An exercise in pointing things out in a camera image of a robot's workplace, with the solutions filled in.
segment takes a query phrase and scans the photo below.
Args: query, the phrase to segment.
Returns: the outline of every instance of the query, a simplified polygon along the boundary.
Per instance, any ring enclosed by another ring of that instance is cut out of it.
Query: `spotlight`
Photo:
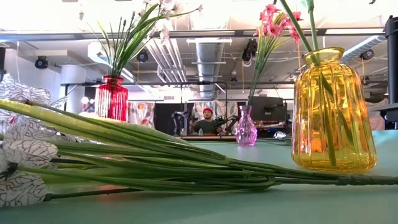
[[[38,69],[46,69],[49,67],[49,61],[46,56],[38,56],[35,62],[35,67]]]
[[[88,102],[89,102],[89,100],[85,96],[81,99],[81,103],[83,103],[83,104],[87,104]]]
[[[146,50],[142,49],[141,52],[139,52],[139,54],[137,55],[137,61],[139,61],[140,63],[148,61],[148,54]]]

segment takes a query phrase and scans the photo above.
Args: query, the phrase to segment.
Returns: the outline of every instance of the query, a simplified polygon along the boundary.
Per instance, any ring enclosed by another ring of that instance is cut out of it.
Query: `metal ductwork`
[[[220,65],[215,62],[221,61],[223,49],[223,43],[196,43],[199,81],[217,81],[215,76],[218,74]],[[199,89],[202,98],[215,97],[214,85],[200,85]]]
[[[343,57],[341,58],[341,62],[346,63],[349,59],[358,56],[367,50],[372,49],[373,47],[383,43],[385,40],[387,39],[382,35],[371,36],[361,43],[355,45],[354,47],[346,50],[343,54]]]
[[[229,0],[202,0],[200,13],[190,14],[193,30],[224,30],[229,22]],[[196,38],[196,55],[199,81],[217,81],[224,43],[219,38]],[[200,96],[205,99],[216,98],[215,85],[200,85]]]

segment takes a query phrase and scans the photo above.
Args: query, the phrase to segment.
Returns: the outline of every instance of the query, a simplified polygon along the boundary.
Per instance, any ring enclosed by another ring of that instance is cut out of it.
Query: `column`
[[[63,65],[61,69],[61,83],[83,83],[86,81],[86,69],[77,65]],[[76,86],[68,95],[67,112],[79,114],[82,110],[81,99],[85,95],[85,87]],[[60,97],[65,96],[65,87],[61,86]]]

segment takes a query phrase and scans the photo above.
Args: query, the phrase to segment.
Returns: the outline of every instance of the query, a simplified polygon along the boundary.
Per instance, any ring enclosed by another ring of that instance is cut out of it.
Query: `glass vase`
[[[344,49],[304,56],[309,69],[295,82],[292,158],[299,166],[363,172],[377,162],[361,80],[339,63]]]
[[[238,146],[253,146],[257,140],[257,129],[250,117],[252,106],[239,106],[241,118],[236,127],[235,139]]]
[[[105,84],[97,87],[95,112],[99,117],[127,121],[128,90],[121,86],[123,78],[105,75]]]

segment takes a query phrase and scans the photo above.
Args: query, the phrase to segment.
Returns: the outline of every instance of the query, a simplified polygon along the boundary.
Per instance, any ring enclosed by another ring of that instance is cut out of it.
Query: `table surface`
[[[398,131],[373,133],[379,162],[368,174],[398,176]],[[296,168],[290,147],[257,142],[197,143],[248,161]],[[0,223],[397,223],[398,186],[280,185],[261,193],[172,195],[150,192],[58,199],[0,210]]]

